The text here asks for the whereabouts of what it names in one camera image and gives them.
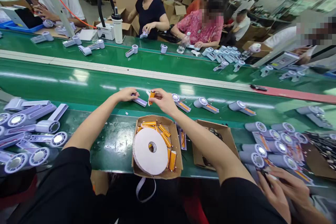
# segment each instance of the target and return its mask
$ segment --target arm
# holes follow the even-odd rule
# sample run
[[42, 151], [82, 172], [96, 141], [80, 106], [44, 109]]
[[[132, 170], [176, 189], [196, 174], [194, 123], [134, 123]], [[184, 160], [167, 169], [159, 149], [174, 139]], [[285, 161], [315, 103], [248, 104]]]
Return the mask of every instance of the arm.
[[177, 28], [177, 24], [174, 25], [174, 27], [170, 30], [170, 33], [179, 39], [183, 39], [185, 36], [185, 34]]
[[163, 14], [160, 17], [160, 21], [159, 22], [153, 22], [153, 23], [146, 24], [143, 27], [142, 32], [150, 33], [151, 29], [153, 29], [153, 28], [156, 28], [156, 29], [158, 29], [158, 30], [160, 30], [162, 32], [169, 29], [169, 21], [168, 21], [166, 13]]
[[155, 102], [164, 113], [171, 116], [181, 126], [193, 144], [215, 167], [220, 184], [231, 177], [240, 177], [255, 184], [249, 172], [229, 147], [210, 131], [178, 110], [171, 94], [162, 89], [152, 91], [156, 94], [149, 101]]
[[128, 15], [127, 20], [125, 21], [126, 23], [131, 23], [133, 22], [134, 18], [137, 16], [138, 12], [136, 8], [134, 8]]
[[63, 149], [76, 147], [90, 150], [117, 103], [136, 99], [138, 96], [134, 88], [125, 88], [111, 95], [82, 122]]
[[330, 224], [330, 221], [311, 203], [309, 188], [301, 179], [278, 167], [271, 167], [270, 174], [286, 182], [282, 183], [279, 180], [276, 180], [277, 184], [283, 189], [285, 195], [292, 200], [301, 217], [302, 223]]

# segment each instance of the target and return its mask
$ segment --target plastic bottle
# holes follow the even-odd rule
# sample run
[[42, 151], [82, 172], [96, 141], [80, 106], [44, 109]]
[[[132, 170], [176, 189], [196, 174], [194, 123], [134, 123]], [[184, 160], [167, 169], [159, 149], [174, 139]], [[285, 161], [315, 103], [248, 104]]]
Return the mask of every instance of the plastic bottle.
[[123, 28], [122, 28], [122, 22], [121, 16], [118, 14], [118, 8], [115, 8], [114, 15], [112, 15], [112, 21], [113, 21], [113, 30], [114, 30], [114, 37], [115, 42], [117, 44], [123, 43]]
[[186, 47], [188, 45], [190, 45], [190, 32], [187, 32], [187, 35], [184, 36], [184, 38], [182, 39], [181, 44], [179, 45], [178, 49], [176, 50], [178, 53], [182, 54], [184, 53], [184, 50], [186, 49]]

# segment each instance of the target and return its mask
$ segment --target tape roll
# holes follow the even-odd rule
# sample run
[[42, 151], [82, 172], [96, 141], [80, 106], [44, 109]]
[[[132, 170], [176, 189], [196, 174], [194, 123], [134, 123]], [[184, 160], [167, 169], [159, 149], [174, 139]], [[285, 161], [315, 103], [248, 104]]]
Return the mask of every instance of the tape roll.
[[162, 136], [155, 130], [144, 128], [133, 141], [133, 158], [138, 167], [150, 175], [162, 173], [168, 163], [167, 146]]

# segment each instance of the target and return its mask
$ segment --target cardboard tray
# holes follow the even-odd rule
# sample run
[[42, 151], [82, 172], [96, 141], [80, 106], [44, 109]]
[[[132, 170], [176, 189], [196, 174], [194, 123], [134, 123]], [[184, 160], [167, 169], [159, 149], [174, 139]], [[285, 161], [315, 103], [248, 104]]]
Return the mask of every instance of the cardboard tray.
[[[232, 150], [232, 152], [237, 156], [237, 158], [240, 160], [239, 158], [239, 154], [237, 151], [237, 147], [234, 143], [233, 140], [233, 136], [231, 134], [231, 130], [228, 126], [226, 125], [222, 125], [222, 124], [217, 124], [217, 123], [212, 123], [212, 122], [208, 122], [208, 121], [203, 121], [203, 120], [196, 120], [196, 122], [200, 125], [202, 125], [204, 128], [206, 128], [207, 130], [209, 130], [209, 128], [213, 128], [215, 129], [219, 134], [222, 135], [223, 138], [223, 142], [230, 148], [230, 150]], [[203, 161], [203, 155], [201, 153], [201, 151], [199, 149], [197, 149], [197, 147], [192, 144], [192, 152], [194, 155], [194, 164], [196, 166], [200, 166], [203, 167], [205, 169], [209, 169], [209, 170], [216, 170], [214, 167], [212, 166], [207, 166], [204, 161]]]
[[181, 173], [183, 170], [183, 164], [182, 164], [182, 154], [181, 154], [181, 148], [180, 148], [180, 142], [179, 142], [179, 137], [177, 134], [177, 128], [174, 122], [166, 117], [162, 116], [156, 116], [156, 115], [147, 115], [144, 117], [139, 117], [136, 122], [136, 127], [135, 127], [135, 132], [134, 132], [134, 137], [137, 134], [137, 127], [141, 125], [143, 121], [158, 121], [159, 124], [162, 124], [165, 129], [171, 134], [170, 136], [170, 142], [172, 144], [171, 150], [176, 151], [176, 163], [175, 163], [175, 171], [171, 172], [168, 169], [165, 169], [164, 172], [162, 172], [159, 175], [156, 176], [151, 176], [146, 172], [143, 172], [136, 162], [133, 159], [132, 156], [132, 167], [134, 170], [134, 174], [138, 175], [140, 177], [146, 177], [146, 178], [154, 178], [154, 179], [175, 179], [177, 177], [181, 177]]

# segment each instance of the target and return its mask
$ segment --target red wire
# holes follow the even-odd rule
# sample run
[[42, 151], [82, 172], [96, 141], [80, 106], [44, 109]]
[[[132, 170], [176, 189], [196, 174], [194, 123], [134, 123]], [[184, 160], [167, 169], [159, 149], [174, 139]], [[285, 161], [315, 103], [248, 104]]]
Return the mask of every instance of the red wire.
[[84, 21], [80, 20], [75, 14], [73, 14], [73, 13], [71, 12], [71, 10], [68, 9], [68, 7], [63, 3], [62, 0], [60, 0], [60, 1], [61, 1], [61, 3], [64, 5], [64, 7], [71, 13], [71, 15], [73, 15], [75, 18], [77, 18], [77, 19], [78, 19], [79, 21], [81, 21], [82, 23], [84, 23], [84, 24], [86, 24], [86, 25], [88, 25], [88, 26], [90, 26], [90, 27], [92, 27], [92, 28], [94, 28], [94, 29], [97, 29], [97, 27], [92, 26], [92, 25], [89, 25], [88, 23], [85, 23]]

